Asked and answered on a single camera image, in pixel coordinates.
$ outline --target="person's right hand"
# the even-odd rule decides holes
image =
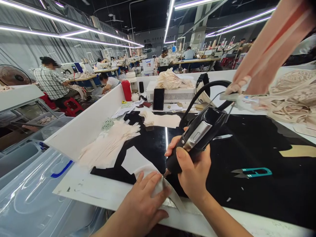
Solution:
[[[172,150],[180,140],[181,136],[174,137],[168,146],[165,156],[170,156]],[[179,182],[184,192],[194,204],[200,202],[208,191],[206,190],[206,178],[211,167],[210,145],[206,146],[195,163],[192,162],[190,155],[181,147],[177,147],[177,158],[182,173],[178,174]]]

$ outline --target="blue handle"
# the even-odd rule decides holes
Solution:
[[[267,173],[260,174],[257,172],[257,170],[265,170]],[[267,168],[249,168],[249,169],[242,169],[243,172],[245,171],[253,171],[256,174],[245,174],[248,178],[255,178],[255,177],[261,177],[261,176],[267,176],[267,175],[272,175],[271,170]]]
[[[65,168],[58,174],[53,173],[51,175],[52,178],[58,178],[59,176],[61,176],[67,169],[68,167],[72,164],[72,161],[69,161],[68,164],[65,166]]]

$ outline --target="plaid shirt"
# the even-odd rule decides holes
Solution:
[[[53,70],[40,66],[34,70],[34,76],[51,100],[62,98],[69,92],[69,89],[62,85],[66,80]]]

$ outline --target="ceiling light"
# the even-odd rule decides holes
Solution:
[[[266,11],[266,12],[260,13],[260,14],[258,14],[258,15],[256,15],[256,16],[250,17],[250,18],[248,18],[248,19],[246,19],[246,20],[243,20],[243,21],[237,22],[236,24],[233,24],[233,25],[231,25],[231,26],[228,26],[228,27],[225,27],[225,28],[220,29],[220,30],[218,30],[218,31],[215,31],[215,32],[209,33],[209,34],[207,34],[206,36],[213,35],[214,33],[217,33],[217,32],[222,32],[222,31],[225,31],[225,30],[227,30],[227,29],[230,29],[230,28],[233,28],[233,27],[235,27],[235,26],[241,25],[241,24],[243,24],[243,23],[245,23],[245,22],[247,22],[247,21],[250,21],[250,20],[253,20],[253,19],[259,18],[259,17],[261,17],[261,16],[263,16],[263,15],[266,15],[266,14],[269,14],[269,13],[273,12],[275,9],[276,9],[276,8],[272,8],[272,9],[270,9],[270,10]]]
[[[61,37],[69,37],[69,36],[83,34],[83,33],[87,33],[87,32],[89,32],[89,31],[88,30],[80,30],[80,31],[69,33],[69,34],[61,35]]]
[[[117,37],[117,36],[114,36],[114,35],[111,35],[111,34],[108,34],[108,33],[104,33],[102,31],[94,30],[92,28],[89,28],[89,27],[86,27],[86,26],[83,26],[83,25],[80,25],[80,24],[76,24],[75,22],[72,22],[70,20],[62,19],[59,16],[53,16],[53,13],[46,13],[46,12],[44,12],[44,10],[38,10],[38,9],[36,9],[34,7],[29,7],[29,6],[24,5],[22,3],[16,3],[15,1],[11,1],[11,0],[0,0],[0,4],[4,4],[4,5],[10,6],[10,7],[14,7],[14,8],[17,8],[17,9],[20,9],[20,10],[23,10],[23,11],[26,11],[26,12],[29,12],[29,13],[32,13],[32,14],[35,14],[35,15],[39,15],[39,16],[42,16],[42,17],[45,17],[45,18],[48,18],[48,19],[51,19],[51,20],[55,20],[55,21],[58,21],[58,22],[61,22],[61,23],[67,24],[67,25],[71,25],[71,26],[78,27],[78,28],[81,28],[81,29],[84,29],[84,30],[88,30],[88,31],[91,31],[91,32],[94,32],[94,33],[97,33],[97,34],[106,35],[106,36],[109,36],[109,37],[112,37],[112,38],[116,38],[118,40],[122,40],[122,41],[125,41],[125,42],[128,42],[128,43],[132,43],[132,44],[136,44],[136,45],[139,45],[139,46],[143,46],[142,44],[138,44],[138,43],[135,43],[135,42],[127,40],[127,39],[123,39],[123,38],[120,38],[120,37]]]
[[[222,34],[226,34],[228,32],[232,32],[232,31],[235,31],[235,30],[239,30],[239,29],[242,29],[242,28],[245,28],[245,27],[248,27],[248,26],[251,26],[251,25],[255,25],[255,24],[258,24],[260,22],[263,22],[263,21],[267,21],[269,20],[271,17],[267,17],[267,18],[264,18],[264,19],[261,19],[261,20],[258,20],[258,21],[254,21],[252,23],[249,23],[249,24],[246,24],[246,25],[243,25],[243,26],[239,26],[237,28],[234,28],[234,29],[231,29],[231,30],[228,30],[228,31],[225,31],[225,32],[221,32],[219,34],[214,34],[214,35],[210,35],[210,36],[206,36],[205,38],[209,38],[209,37],[214,37],[214,36],[219,36],[219,35],[222,35]]]
[[[61,8],[65,8],[62,4],[60,4],[59,2],[55,2],[56,3],[56,5],[58,6],[58,7],[61,7]]]
[[[169,15],[168,15],[168,20],[167,20],[167,25],[166,25],[166,33],[165,33],[164,42],[166,42],[166,38],[167,38],[167,33],[168,33],[168,28],[169,28],[169,24],[170,24],[171,15],[172,15],[172,10],[173,10],[174,1],[175,1],[175,0],[171,0],[171,2],[170,2]]]
[[[187,2],[187,3],[183,3],[183,4],[179,4],[175,6],[174,10],[182,10],[185,8],[196,7],[198,5],[207,4],[207,3],[215,2],[215,1],[220,1],[220,0],[200,0],[200,1]]]
[[[0,26],[0,30],[20,32],[20,33],[27,33],[27,34],[32,34],[32,35],[41,35],[41,36],[55,37],[55,38],[68,39],[68,40],[76,40],[76,41],[89,42],[89,43],[112,45],[112,46],[124,47],[124,48],[134,48],[134,47],[131,47],[131,46],[125,46],[125,45],[120,45],[120,44],[106,43],[106,42],[102,42],[102,41],[82,39],[82,38],[70,38],[70,37],[60,36],[60,35],[57,35],[57,34],[48,34],[48,33],[42,33],[42,32],[37,32],[37,31],[31,31],[31,30],[17,29],[17,28],[13,28],[13,27]]]

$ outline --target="hand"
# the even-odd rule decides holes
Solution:
[[[145,236],[162,219],[168,218],[165,210],[158,210],[171,193],[171,187],[164,188],[151,197],[162,175],[152,172],[144,179],[141,172],[131,191],[126,195],[118,210],[95,234],[97,236]]]
[[[170,156],[172,149],[180,140],[181,136],[174,137],[168,146],[165,156]],[[206,190],[206,178],[211,167],[210,145],[206,146],[195,163],[192,162],[190,155],[181,147],[177,147],[177,158],[182,173],[178,174],[179,182],[184,192],[191,201],[197,205],[203,198],[208,195]]]

